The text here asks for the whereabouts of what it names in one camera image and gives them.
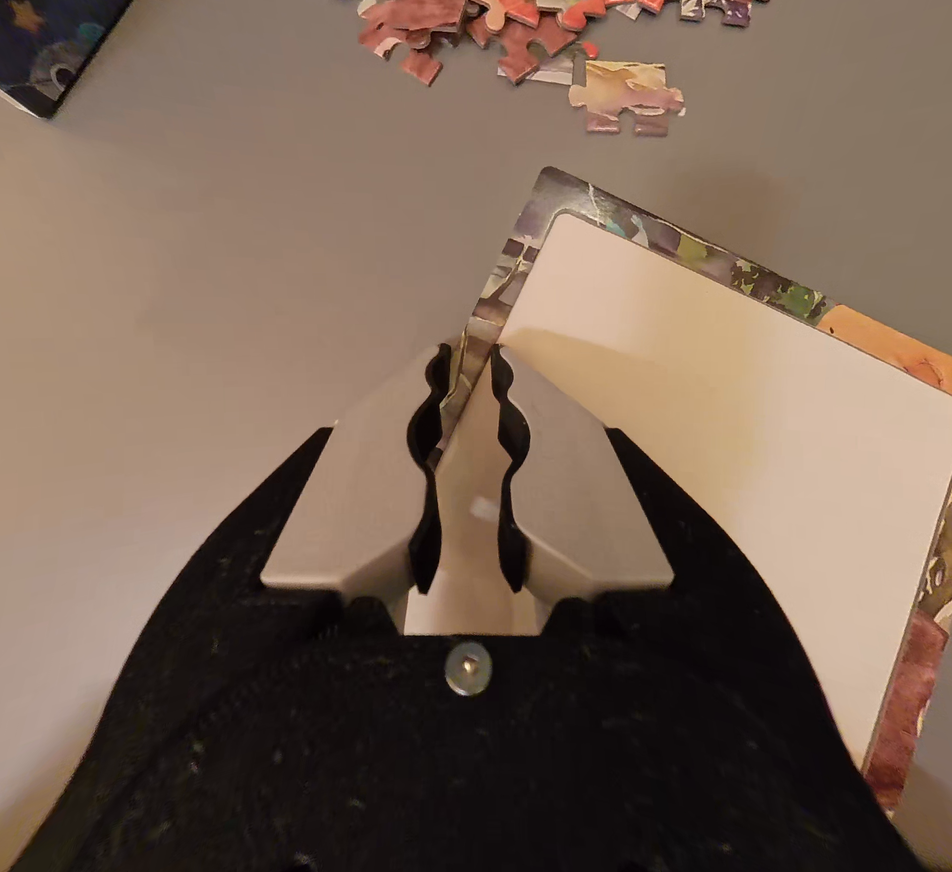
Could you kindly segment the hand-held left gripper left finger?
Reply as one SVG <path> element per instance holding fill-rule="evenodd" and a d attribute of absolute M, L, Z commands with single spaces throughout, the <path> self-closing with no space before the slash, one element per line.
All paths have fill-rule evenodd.
<path fill-rule="evenodd" d="M 434 459 L 452 349 L 430 346 L 332 427 L 262 569 L 276 590 L 346 602 L 426 595 L 442 550 Z"/>

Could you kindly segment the jigsaw puzzle frame board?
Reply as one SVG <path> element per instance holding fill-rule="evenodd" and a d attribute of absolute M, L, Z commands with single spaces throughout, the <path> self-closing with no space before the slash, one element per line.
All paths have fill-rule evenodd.
<path fill-rule="evenodd" d="M 950 356 L 554 167 L 455 345 L 443 445 L 497 342 L 740 545 L 892 814 L 950 642 Z"/>

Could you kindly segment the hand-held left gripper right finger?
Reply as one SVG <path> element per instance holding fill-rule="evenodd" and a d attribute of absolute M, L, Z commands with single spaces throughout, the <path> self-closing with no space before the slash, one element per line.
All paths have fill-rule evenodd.
<path fill-rule="evenodd" d="M 539 603 L 661 591 L 674 573 L 606 427 L 507 346 L 490 355 L 501 482 L 499 564 Z"/>

